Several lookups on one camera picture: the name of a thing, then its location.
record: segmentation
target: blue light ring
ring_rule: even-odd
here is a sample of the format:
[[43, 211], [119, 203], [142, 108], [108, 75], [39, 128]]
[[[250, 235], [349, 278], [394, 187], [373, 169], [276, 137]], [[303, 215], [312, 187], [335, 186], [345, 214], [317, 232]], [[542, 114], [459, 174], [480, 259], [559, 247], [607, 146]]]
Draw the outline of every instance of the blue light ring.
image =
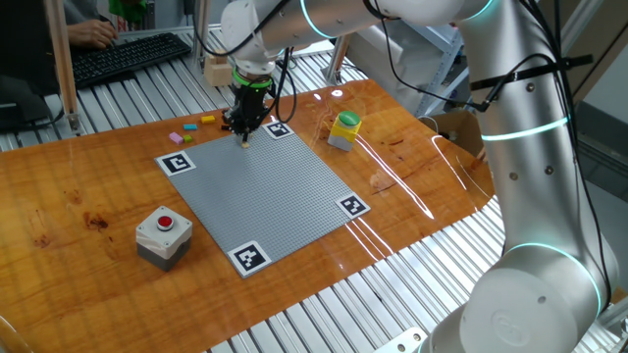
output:
[[549, 123], [544, 126], [534, 127], [534, 128], [530, 128], [530, 129], [519, 131], [519, 132], [505, 133], [505, 134], [500, 134], [500, 135], [482, 135], [482, 139], [485, 141], [504, 141], [504, 140], [514, 139], [514, 138], [530, 136], [533, 134], [549, 131], [551, 129], [555, 129], [557, 127], [563, 126], [567, 124], [568, 121], [569, 119], [565, 117], [565, 118], [562, 118], [561, 120], [555, 121], [553, 123]]
[[305, 17], [305, 20], [310, 24], [310, 26], [312, 27], [312, 29], [320, 36], [328, 38], [328, 39], [334, 39], [335, 37], [329, 36], [325, 33], [323, 33], [318, 27], [316, 27], [314, 25], [314, 23], [312, 22], [312, 19], [310, 19], [310, 15], [307, 13], [307, 8], [305, 8], [305, 0], [300, 0], [301, 2], [301, 10], [303, 11], [303, 16]]
[[512, 250], [518, 249], [518, 248], [522, 248], [522, 247], [526, 247], [526, 246], [539, 246], [539, 247], [543, 247], [549, 250], [553, 250], [555, 252], [557, 252], [558, 254], [566, 257], [567, 259], [573, 261], [574, 263], [576, 263], [576, 265], [578, 265], [578, 267], [585, 273], [587, 274], [587, 276], [589, 277], [589, 280], [591, 281], [591, 284], [593, 285], [593, 288], [596, 290], [596, 294], [598, 295], [598, 314], [597, 316], [600, 314], [600, 312], [602, 311], [602, 295], [600, 294], [600, 289], [598, 288], [598, 284], [596, 283], [596, 280], [593, 278], [593, 275], [591, 275], [591, 273], [589, 272], [589, 270], [587, 270], [587, 268], [582, 265], [582, 263], [580, 261], [578, 261], [578, 259], [576, 259], [575, 257], [573, 257], [571, 254], [568, 254], [558, 248], [555, 248], [553, 246], [550, 245], [546, 245], [546, 244], [542, 244], [542, 243], [525, 243], [525, 244], [521, 244], [521, 245], [517, 245], [515, 247], [513, 247], [512, 249], [508, 250], [507, 253], [511, 252]]
[[478, 16], [480, 16], [483, 12], [485, 12], [494, 2], [495, 0], [489, 0], [489, 2], [482, 8], [482, 10], [480, 10], [477, 14], [471, 16], [470, 18], [464, 19], [463, 21], [469, 21], [472, 19], [477, 18]]

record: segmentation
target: person's hand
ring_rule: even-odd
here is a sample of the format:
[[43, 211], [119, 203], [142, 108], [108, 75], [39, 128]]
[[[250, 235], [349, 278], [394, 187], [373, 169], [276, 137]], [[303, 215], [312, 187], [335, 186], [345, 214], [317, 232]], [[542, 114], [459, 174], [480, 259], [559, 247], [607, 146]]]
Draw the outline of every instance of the person's hand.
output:
[[81, 48], [105, 49], [118, 33], [108, 22], [89, 20], [78, 25], [68, 25], [70, 44]]

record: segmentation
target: white cable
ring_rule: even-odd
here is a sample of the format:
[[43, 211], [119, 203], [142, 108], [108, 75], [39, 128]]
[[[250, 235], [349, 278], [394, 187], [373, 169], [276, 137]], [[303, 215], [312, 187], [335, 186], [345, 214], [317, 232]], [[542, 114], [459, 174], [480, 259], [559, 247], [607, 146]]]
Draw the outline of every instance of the white cable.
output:
[[434, 118], [428, 117], [428, 116], [422, 116], [422, 117], [419, 117], [417, 119], [429, 119], [429, 120], [431, 120], [434, 123], [434, 126], [436, 127], [436, 133], [439, 133], [439, 123], [437, 123], [436, 120], [434, 120]]

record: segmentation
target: lego baseplate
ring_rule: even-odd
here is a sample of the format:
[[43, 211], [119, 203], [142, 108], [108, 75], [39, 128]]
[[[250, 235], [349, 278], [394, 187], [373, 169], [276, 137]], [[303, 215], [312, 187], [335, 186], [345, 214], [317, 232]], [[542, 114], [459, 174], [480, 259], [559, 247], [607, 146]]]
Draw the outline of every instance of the lego baseplate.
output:
[[242, 277], [370, 210], [288, 126], [156, 159]]

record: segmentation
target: yellow object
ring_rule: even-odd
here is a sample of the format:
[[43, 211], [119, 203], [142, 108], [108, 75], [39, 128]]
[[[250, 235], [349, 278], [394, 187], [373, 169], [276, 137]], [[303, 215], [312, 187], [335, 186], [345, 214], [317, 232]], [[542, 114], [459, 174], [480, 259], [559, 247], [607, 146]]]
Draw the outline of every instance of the yellow object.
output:
[[340, 119], [336, 119], [334, 125], [332, 126], [332, 131], [330, 132], [331, 136], [344, 137], [348, 142], [355, 142], [355, 136], [357, 136], [357, 132], [360, 130], [362, 126], [362, 122], [358, 123], [356, 126], [346, 127], [343, 123], [340, 122]]
[[214, 116], [203, 117], [200, 119], [203, 124], [211, 124], [216, 122], [216, 118]]

